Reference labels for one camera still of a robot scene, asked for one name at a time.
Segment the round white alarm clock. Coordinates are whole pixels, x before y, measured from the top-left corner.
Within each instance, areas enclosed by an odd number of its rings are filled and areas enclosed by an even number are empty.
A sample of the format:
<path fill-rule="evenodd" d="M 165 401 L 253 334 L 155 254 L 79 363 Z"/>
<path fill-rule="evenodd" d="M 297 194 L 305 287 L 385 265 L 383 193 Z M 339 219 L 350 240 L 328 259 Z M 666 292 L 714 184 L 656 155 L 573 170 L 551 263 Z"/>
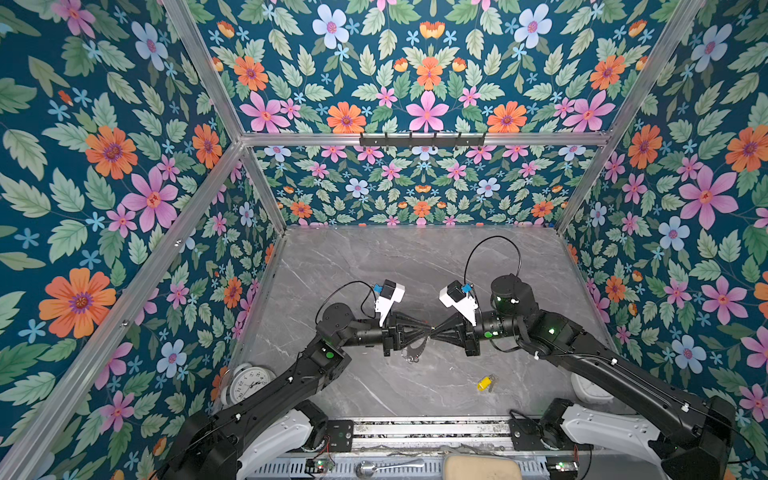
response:
<path fill-rule="evenodd" d="M 223 390 L 221 404 L 227 408 L 239 403 L 275 379 L 276 375 L 268 368 L 243 363 L 235 368 Z"/>

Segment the aluminium frame post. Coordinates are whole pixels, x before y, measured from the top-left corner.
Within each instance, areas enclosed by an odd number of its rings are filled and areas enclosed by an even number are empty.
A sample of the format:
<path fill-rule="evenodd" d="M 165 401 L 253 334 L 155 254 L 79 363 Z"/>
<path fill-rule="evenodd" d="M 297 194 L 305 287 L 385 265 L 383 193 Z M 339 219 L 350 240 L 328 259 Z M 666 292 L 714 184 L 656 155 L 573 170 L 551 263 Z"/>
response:
<path fill-rule="evenodd" d="M 250 146 L 244 143 L 245 129 L 235 111 L 235 107 L 220 75 L 214 67 L 209 49 L 196 25 L 188 3 L 186 1 L 170 0 L 164 1 L 163 4 L 189 55 L 191 63 L 198 73 L 203 88 L 212 101 L 217 115 L 222 120 L 224 130 L 233 148 L 238 151 L 239 157 L 245 156 L 242 160 L 243 166 L 254 182 L 255 190 L 259 194 L 277 236 L 283 237 L 286 230 L 286 222 L 280 213 L 266 175 L 258 165 L 256 154 Z"/>
<path fill-rule="evenodd" d="M 670 20 L 662 30 L 656 44 L 650 51 L 649 59 L 640 72 L 637 81 L 630 89 L 608 130 L 607 143 L 602 146 L 590 166 L 569 198 L 564 214 L 556 224 L 557 234 L 564 238 L 569 225 L 574 220 L 586 197 L 599 179 L 602 170 L 616 151 L 623 135 L 640 110 L 647 95 L 661 76 L 662 70 L 680 45 L 683 37 L 694 25 L 698 12 L 706 5 L 705 1 L 682 0 L 673 11 Z"/>

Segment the aluminium frame post back left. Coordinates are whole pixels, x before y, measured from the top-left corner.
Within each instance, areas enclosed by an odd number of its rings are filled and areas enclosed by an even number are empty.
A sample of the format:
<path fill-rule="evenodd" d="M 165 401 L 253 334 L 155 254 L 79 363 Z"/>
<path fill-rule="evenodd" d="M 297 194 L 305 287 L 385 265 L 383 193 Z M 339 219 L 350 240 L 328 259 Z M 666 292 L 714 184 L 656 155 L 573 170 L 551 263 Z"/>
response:
<path fill-rule="evenodd" d="M 224 130 L 233 148 L 238 151 L 239 157 L 245 156 L 242 160 L 243 166 L 254 182 L 255 190 L 259 194 L 277 236 L 283 237 L 286 230 L 286 222 L 280 213 L 266 175 L 258 165 L 256 154 L 250 146 L 244 143 L 245 129 L 235 111 L 235 107 L 220 75 L 214 67 L 209 49 L 196 25 L 188 3 L 186 1 L 170 0 L 164 1 L 163 4 L 189 55 L 191 63 L 198 73 L 203 88 L 212 101 L 217 115 L 222 120 Z"/>

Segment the large keyring with red grip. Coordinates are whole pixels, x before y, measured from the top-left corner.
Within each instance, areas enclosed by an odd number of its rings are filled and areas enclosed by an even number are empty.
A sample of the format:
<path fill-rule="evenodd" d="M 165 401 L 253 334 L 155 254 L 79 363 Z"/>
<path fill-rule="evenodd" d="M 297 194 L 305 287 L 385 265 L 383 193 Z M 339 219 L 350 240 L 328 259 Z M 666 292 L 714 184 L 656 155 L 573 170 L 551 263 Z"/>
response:
<path fill-rule="evenodd" d="M 428 334 L 413 338 L 405 346 L 402 357 L 409 363 L 418 363 L 429 341 Z"/>

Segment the aluminium frame post back right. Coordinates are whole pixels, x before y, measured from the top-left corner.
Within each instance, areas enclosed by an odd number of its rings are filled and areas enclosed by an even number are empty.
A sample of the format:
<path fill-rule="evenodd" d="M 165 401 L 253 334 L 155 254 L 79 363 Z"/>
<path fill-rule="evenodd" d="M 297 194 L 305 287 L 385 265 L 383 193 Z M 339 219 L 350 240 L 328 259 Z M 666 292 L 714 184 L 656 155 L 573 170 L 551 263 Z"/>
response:
<path fill-rule="evenodd" d="M 574 220 L 586 197 L 599 179 L 602 170 L 616 151 L 623 135 L 640 110 L 647 95 L 661 76 L 662 70 L 680 45 L 683 37 L 694 25 L 698 12 L 706 5 L 705 1 L 682 0 L 673 11 L 670 20 L 662 30 L 656 44 L 650 51 L 649 59 L 640 72 L 637 81 L 630 89 L 608 130 L 607 143 L 602 146 L 590 166 L 569 198 L 564 214 L 556 224 L 557 234 L 564 238 L 569 225 Z"/>

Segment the aluminium horizontal back bar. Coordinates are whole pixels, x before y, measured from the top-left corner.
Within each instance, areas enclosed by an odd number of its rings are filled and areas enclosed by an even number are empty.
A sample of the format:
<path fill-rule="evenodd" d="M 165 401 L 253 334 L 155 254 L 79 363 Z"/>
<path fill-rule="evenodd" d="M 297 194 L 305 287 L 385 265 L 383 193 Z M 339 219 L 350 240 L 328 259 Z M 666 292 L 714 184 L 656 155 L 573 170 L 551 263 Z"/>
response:
<path fill-rule="evenodd" d="M 608 135 L 594 133 L 246 133 L 240 140 L 245 146 L 373 146 L 407 148 L 436 146 L 438 148 L 504 146 L 504 145 L 592 145 L 604 146 Z"/>

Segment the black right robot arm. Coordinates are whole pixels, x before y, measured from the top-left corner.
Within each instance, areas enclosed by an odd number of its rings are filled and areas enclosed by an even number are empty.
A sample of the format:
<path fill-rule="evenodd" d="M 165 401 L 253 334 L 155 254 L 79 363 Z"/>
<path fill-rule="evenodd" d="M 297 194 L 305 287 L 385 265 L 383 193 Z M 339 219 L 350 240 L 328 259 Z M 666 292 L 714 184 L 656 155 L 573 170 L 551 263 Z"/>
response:
<path fill-rule="evenodd" d="M 439 298 L 456 312 L 432 331 L 433 339 L 477 356 L 481 341 L 511 337 L 535 359 L 578 375 L 634 412 L 615 415 L 555 399 L 538 422 L 545 445 L 617 450 L 659 466 L 670 479 L 724 478 L 737 432 L 728 401 L 704 400 L 626 361 L 580 324 L 541 309 L 531 287 L 514 274 L 493 280 L 486 312 L 472 287 L 458 281 Z"/>

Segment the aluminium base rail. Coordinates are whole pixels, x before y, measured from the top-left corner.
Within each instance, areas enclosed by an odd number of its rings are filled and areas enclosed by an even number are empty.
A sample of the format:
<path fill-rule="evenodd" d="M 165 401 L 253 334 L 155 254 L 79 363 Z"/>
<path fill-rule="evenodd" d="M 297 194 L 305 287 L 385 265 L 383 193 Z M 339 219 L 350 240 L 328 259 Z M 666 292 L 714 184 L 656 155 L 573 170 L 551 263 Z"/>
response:
<path fill-rule="evenodd" d="M 548 433 L 519 414 L 454 417 L 352 417 L 312 420 L 292 411 L 244 448 L 239 458 L 260 467 L 287 454 L 432 451 L 469 448 L 492 454 L 579 451 L 562 433 Z"/>

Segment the aluminium left diagonal bar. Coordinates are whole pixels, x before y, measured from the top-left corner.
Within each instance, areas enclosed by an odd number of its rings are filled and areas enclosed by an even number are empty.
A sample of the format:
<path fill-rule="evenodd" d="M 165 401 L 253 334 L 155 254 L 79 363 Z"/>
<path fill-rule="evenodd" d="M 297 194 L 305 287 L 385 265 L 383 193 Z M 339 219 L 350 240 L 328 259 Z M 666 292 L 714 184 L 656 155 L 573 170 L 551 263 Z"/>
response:
<path fill-rule="evenodd" d="M 116 300 L 110 313 L 95 330 L 71 366 L 23 430 L 1 462 L 3 479 L 31 479 L 43 457 L 82 405 L 85 396 L 106 366 L 151 291 L 168 271 L 180 245 L 191 235 L 211 205 L 219 188 L 235 168 L 244 151 L 237 141 L 223 154 L 176 221 Z"/>

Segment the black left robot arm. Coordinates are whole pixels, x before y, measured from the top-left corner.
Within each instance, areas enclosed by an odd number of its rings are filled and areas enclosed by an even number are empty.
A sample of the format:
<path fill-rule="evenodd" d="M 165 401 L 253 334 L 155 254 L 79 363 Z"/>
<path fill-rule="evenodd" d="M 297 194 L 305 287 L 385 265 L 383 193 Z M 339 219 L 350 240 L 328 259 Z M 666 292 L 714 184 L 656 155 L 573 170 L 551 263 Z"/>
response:
<path fill-rule="evenodd" d="M 268 428 L 335 381 L 351 362 L 345 346 L 380 345 L 386 355 L 428 337 L 432 327 L 399 312 L 380 326 L 358 319 L 344 303 L 330 305 L 316 334 L 294 363 L 257 392 L 213 414 L 200 411 L 182 425 L 154 479 L 244 479 L 257 467 L 247 459 Z"/>

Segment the metal spoon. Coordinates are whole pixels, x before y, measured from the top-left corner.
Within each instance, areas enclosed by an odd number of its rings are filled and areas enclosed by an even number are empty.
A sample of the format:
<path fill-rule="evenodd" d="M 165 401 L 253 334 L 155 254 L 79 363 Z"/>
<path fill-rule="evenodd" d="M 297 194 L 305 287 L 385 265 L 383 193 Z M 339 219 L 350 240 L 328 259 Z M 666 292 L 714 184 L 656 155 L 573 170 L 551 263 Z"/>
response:
<path fill-rule="evenodd" d="M 380 472 L 389 472 L 402 469 L 423 469 L 426 462 L 423 459 L 415 459 L 398 464 L 380 465 L 371 461 L 362 461 L 355 467 L 355 476 L 358 479 L 370 479 Z"/>

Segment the white square clock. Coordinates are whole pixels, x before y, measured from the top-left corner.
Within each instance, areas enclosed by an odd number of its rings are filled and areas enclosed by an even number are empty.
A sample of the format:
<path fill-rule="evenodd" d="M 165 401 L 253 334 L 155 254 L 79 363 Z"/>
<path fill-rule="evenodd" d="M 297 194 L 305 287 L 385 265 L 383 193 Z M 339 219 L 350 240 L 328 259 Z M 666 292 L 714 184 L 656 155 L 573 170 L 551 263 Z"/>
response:
<path fill-rule="evenodd" d="M 578 374 L 572 373 L 570 380 L 577 398 L 583 403 L 609 404 L 614 400 L 612 394 Z"/>

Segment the beige foam pad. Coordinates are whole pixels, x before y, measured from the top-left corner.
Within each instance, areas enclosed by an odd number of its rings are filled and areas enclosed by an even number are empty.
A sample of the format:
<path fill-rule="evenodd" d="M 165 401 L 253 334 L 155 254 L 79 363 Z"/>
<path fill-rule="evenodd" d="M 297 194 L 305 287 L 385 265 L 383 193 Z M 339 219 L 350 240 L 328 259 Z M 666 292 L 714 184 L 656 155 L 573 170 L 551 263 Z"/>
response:
<path fill-rule="evenodd" d="M 475 455 L 450 455 L 443 464 L 444 480 L 522 480 L 514 460 Z"/>

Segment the black hook rail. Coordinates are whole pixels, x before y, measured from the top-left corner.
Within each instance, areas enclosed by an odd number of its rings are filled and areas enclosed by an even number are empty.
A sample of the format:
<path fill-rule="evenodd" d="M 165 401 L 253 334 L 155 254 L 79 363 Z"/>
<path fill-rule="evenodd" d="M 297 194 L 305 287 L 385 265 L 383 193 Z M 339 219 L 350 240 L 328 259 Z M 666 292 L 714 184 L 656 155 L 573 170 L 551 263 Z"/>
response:
<path fill-rule="evenodd" d="M 361 147 L 437 147 L 453 149 L 456 147 L 475 147 L 485 144 L 485 134 L 465 133 L 377 133 L 361 134 L 358 144 Z"/>

